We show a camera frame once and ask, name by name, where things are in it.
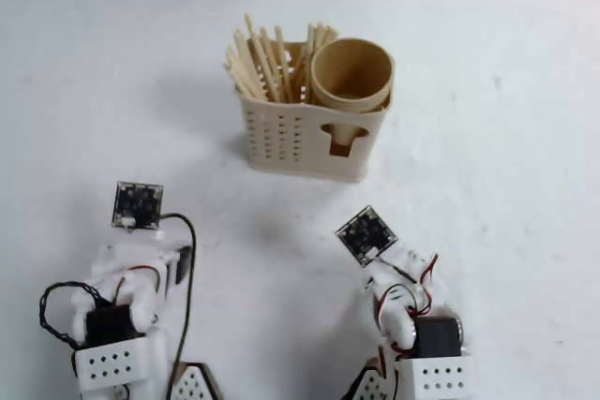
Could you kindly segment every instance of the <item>white table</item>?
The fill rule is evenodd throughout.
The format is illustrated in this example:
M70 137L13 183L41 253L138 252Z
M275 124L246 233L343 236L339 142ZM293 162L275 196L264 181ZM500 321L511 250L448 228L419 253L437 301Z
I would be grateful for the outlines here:
M363 183L248 168L222 68L245 11L292 40L323 21L394 55ZM88 274L117 180L164 184L163 212L202 235L184 357L227 399L346 391L374 347L332 231L366 204L441 253L481 398L597 398L600 0L0 0L0 15L6 398L75 398L38 298ZM64 329L68 295L50 316Z

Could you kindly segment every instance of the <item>white plastic bracket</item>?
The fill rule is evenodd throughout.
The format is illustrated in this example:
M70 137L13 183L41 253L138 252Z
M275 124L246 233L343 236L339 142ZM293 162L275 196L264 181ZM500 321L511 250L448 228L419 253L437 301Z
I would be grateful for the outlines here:
M463 399L473 396L473 357L415 358L397 363L402 400Z
M172 400L216 400L200 367L191 365L173 386Z

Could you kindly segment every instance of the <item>wooden chopstick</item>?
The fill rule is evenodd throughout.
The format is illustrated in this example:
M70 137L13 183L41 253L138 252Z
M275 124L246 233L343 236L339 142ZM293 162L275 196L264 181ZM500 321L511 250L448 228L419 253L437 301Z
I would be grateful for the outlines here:
M279 98L285 102L285 92L283 91L283 82L281 81L281 73L279 72L278 60L275 58L275 54L273 53L273 45L271 44L271 40L266 33L266 28L261 27L261 42L262 46L266 50L266 59L269 63L271 74L276 78L274 82L277 84Z
M244 62L235 55L231 47L227 49L227 64L225 67L232 74L241 92L254 98L264 97L263 90L252 81Z
M308 40L307 40L307 57L305 59L305 91L304 100L306 103L310 103L310 61L312 60L312 54L315 49L315 27L310 23L308 25Z
M285 90L285 96L288 103L293 102L292 86L290 85L290 67L288 66L288 59L285 52L285 46L283 44L283 34L281 33L281 27L278 25L275 27L275 37L277 40L277 54L279 56L279 64L281 65L281 72L283 75L283 87Z
M244 34L242 34L240 30L235 30L233 39L235 40L235 46L237 47L237 52L240 55L242 63L247 68L247 72L252 80L252 83L256 85L255 91L260 93L258 98L266 100L266 96L264 95L263 91L263 82L261 81L261 77L259 77L259 73L254 65L254 60L250 54L248 42L246 41Z
M278 90L275 85L275 82L273 81L273 76L271 75L271 70L269 69L269 64L266 61L266 55L264 54L264 49L261 45L261 42L259 41L259 37L257 37L256 34L253 33L250 39L252 41L252 45L254 46L254 51L259 57L259 62L261 63L262 67L262 74L264 74L264 77L266 78L266 85L268 86L269 91L271 92L271 97L276 103L279 103L281 100L279 99Z

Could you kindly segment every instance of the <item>bamboo cup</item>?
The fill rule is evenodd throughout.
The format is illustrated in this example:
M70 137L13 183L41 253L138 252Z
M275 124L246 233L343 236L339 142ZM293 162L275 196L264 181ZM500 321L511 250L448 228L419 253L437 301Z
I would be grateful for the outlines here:
M389 97L394 60L377 44L343 38L316 51L309 75L316 103L345 112L376 111ZM334 124L332 139L349 145L359 132L356 126Z

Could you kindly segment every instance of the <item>chopstick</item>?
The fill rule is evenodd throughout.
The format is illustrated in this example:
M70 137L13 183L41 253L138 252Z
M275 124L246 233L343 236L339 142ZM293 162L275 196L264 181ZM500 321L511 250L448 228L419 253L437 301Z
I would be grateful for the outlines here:
M338 31L321 22L316 26L309 23L307 42L302 46L297 59L294 59L294 67L290 72L281 27L275 27L276 38L271 40L264 27L261 27L260 33L254 31L249 14L244 15L244 20L250 38L246 39L240 30L235 30L233 39L237 55L231 47L228 48L228 62L225 65L240 93L276 103L312 103L312 58L318 49L337 39Z
M254 65L254 60L252 59L250 49L248 48L248 42L240 30L235 30L233 39L235 40L235 46L237 47L237 52L240 55L242 63L247 68L253 83L256 84L257 91L259 92L258 98L266 100L266 96L264 95L263 91L263 82L261 81L261 77L259 77L259 73Z
M266 59L269 63L271 73L274 77L277 78L277 80L275 81L277 83L277 93L285 102L285 93L283 91L283 83L281 82L281 73L279 72L278 60L275 58L275 54L273 53L273 45L271 44L271 40L266 34L266 29L264 27L261 28L261 41L262 45L264 46L264 49L266 50Z
M292 86L290 85L290 67L288 66L288 59L285 52L285 46L283 44L283 34L281 33L281 27L278 25L275 27L275 36L277 39L277 54L279 56L279 64L281 65L281 72L283 75L283 87L285 89L285 96L289 103L293 102Z
M308 25L308 40L307 40L307 57L305 59L304 69L304 100L306 103L310 103L310 61L312 60L312 54L315 50L315 27L310 23Z

